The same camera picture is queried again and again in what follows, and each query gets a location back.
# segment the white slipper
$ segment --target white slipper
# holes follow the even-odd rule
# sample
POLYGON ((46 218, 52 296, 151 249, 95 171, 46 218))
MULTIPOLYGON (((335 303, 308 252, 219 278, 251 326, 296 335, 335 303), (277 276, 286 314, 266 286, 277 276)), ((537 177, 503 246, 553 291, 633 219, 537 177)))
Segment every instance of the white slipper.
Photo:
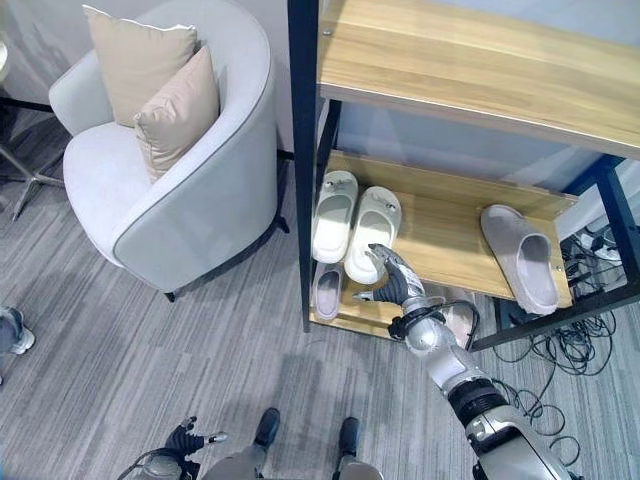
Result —
POLYGON ((384 271, 367 254, 369 244, 380 243, 391 248, 401 220, 402 209, 393 192, 383 187, 370 187, 362 194, 353 238, 344 264, 349 278, 364 285, 380 280, 384 271))
POLYGON ((481 225, 518 305, 527 313, 555 311, 558 290, 551 275, 549 238, 506 205, 485 208, 481 225))
POLYGON ((326 322, 338 315, 342 290, 342 267, 339 263, 319 263, 313 280, 313 305, 316 318, 326 322))
POLYGON ((313 258, 322 263, 342 260, 349 246, 351 217, 358 198, 358 181, 344 170, 324 176, 313 227, 313 258))

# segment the gray carpet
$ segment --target gray carpet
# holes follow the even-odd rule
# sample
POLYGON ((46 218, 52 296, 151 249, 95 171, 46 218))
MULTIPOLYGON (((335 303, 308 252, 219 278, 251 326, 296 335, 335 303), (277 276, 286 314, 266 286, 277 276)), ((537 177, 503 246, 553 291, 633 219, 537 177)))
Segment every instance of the gray carpet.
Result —
MULTIPOLYGON (((68 140, 46 114, 5 113, 2 124, 33 164, 68 140)), ((41 189, 13 223, 21 186, 0 183, 0 302, 22 309, 37 337, 2 368, 5 478, 115 478, 189 414, 202 432, 230 434, 195 456, 206 469, 247 444, 271 405, 283 421, 266 476, 330 478, 340 423, 355 415, 364 425, 360 456, 385 478, 472 478, 463 429, 418 359, 383 339, 321 326, 302 333, 293 167, 281 170, 292 233, 270 232, 235 265, 178 292, 175 304, 98 254, 63 191, 41 189)), ((493 320, 489 302, 481 307, 483 334, 493 320)), ((617 315, 607 369, 594 378, 558 373, 545 397, 564 409, 565 433, 582 444, 573 468, 587 478, 640 478, 640 310, 617 315)), ((516 365, 492 351, 477 358, 489 374, 533 390, 550 370, 533 357, 516 365)), ((568 458, 572 446, 561 453, 568 458)))

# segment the person's shoe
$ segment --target person's shoe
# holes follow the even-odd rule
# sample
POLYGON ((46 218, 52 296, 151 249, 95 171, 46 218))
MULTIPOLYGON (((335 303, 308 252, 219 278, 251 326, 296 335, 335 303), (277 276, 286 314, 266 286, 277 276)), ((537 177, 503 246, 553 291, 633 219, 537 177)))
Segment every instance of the person's shoe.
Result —
POLYGON ((24 315, 20 310, 9 307, 6 312, 13 317, 16 324, 22 327, 22 338, 17 343, 13 344, 9 353, 15 355, 22 355, 24 352, 33 347, 36 341, 36 336, 31 330, 24 326, 24 315))
POLYGON ((36 336, 27 327, 22 327, 22 339, 11 347, 9 353, 22 355, 36 343, 36 336))
POLYGON ((360 441, 360 420, 354 417, 345 418, 340 428, 340 457, 345 455, 356 456, 358 442, 360 441))
POLYGON ((265 450, 269 450, 269 447, 276 439, 276 434, 280 428, 280 412, 277 408, 268 408, 260 419, 258 428, 256 429, 256 438, 253 443, 260 445, 265 450))

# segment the gray slipper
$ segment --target gray slipper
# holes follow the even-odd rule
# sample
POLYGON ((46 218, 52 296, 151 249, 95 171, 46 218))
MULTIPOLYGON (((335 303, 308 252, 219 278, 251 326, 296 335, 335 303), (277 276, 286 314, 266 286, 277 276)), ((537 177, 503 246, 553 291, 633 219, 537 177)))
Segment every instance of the gray slipper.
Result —
POLYGON ((485 208, 481 225, 518 305, 527 313, 555 311, 558 290, 551 274, 549 238, 506 205, 485 208))
POLYGON ((313 280, 313 296, 316 317, 326 322, 338 315, 342 288, 342 266, 318 263, 313 280))

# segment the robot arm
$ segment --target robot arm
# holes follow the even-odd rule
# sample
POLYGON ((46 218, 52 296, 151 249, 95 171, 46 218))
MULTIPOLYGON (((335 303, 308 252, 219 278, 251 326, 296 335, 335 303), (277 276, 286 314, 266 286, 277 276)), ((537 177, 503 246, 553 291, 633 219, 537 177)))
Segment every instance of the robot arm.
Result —
POLYGON ((570 480, 562 462, 542 443, 524 417, 500 394, 469 352, 460 348, 444 324, 442 305, 429 306, 416 273, 395 252, 369 245, 370 256, 384 266, 388 283, 354 296, 366 301, 391 302, 402 307, 389 333, 404 340, 427 366, 429 376, 449 401, 478 456, 476 479, 570 480))

